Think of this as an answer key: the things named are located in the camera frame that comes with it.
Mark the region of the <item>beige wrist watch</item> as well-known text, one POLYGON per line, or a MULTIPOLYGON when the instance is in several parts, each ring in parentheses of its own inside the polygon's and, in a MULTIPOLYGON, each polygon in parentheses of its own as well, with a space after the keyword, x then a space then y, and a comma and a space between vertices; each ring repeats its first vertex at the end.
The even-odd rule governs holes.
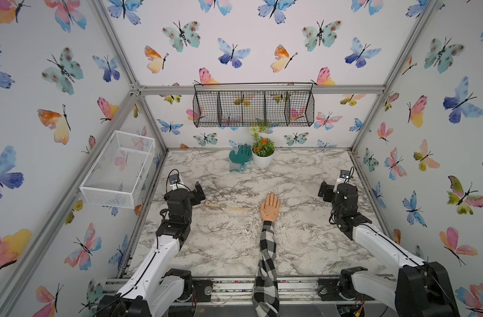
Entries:
POLYGON ((227 210, 227 211, 240 211, 240 212, 244 212, 244 213, 249 211, 246 208, 229 206, 226 203, 205 202, 205 205, 208 206, 208 207, 215 208, 215 209, 227 210))

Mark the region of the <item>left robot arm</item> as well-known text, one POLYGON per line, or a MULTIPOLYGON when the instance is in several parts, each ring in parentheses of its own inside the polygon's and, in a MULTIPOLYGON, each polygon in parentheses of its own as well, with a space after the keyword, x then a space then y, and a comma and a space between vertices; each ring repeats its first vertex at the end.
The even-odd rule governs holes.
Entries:
POLYGON ((190 190, 178 182, 164 195, 167 207, 154 243, 132 277, 115 295, 104 296, 95 316, 163 316, 175 301, 194 295, 191 272, 170 268, 191 232, 193 206, 206 199, 199 182, 190 190))

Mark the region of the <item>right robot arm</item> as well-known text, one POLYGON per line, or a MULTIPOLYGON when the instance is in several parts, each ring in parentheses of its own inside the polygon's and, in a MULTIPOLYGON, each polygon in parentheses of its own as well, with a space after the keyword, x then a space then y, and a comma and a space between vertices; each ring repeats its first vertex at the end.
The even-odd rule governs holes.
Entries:
POLYGON ((336 285, 322 285, 322 299, 369 297, 399 316, 458 316, 447 270, 401 248, 358 211, 358 189, 347 182, 322 182, 318 196, 332 205, 330 224, 364 247, 392 274, 381 277, 358 266, 343 269, 336 285))

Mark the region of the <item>plaid sleeved forearm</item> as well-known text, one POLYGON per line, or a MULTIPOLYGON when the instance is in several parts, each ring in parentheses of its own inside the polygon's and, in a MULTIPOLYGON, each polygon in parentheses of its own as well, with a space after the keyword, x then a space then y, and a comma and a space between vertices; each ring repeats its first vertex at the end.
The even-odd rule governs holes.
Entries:
POLYGON ((276 247, 274 239, 274 223, 264 221, 260 236, 260 259, 257 275, 253 285, 252 301, 257 316, 280 315, 280 299, 276 274, 276 247))

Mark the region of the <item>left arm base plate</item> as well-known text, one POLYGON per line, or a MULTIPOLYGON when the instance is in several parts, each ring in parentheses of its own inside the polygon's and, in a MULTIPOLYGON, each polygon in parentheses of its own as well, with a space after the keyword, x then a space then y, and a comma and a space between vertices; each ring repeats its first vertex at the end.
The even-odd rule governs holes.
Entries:
POLYGON ((165 277, 152 296, 153 306, 163 307, 175 302, 210 302, 213 281, 210 279, 186 280, 178 276, 165 277))

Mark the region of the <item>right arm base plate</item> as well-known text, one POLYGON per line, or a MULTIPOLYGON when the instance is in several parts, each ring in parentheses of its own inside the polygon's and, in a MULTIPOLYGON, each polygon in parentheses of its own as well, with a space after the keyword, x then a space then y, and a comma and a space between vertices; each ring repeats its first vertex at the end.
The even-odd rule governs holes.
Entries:
POLYGON ((368 295, 357 292, 351 280, 343 277, 318 279, 317 294, 322 301, 374 301, 368 295))

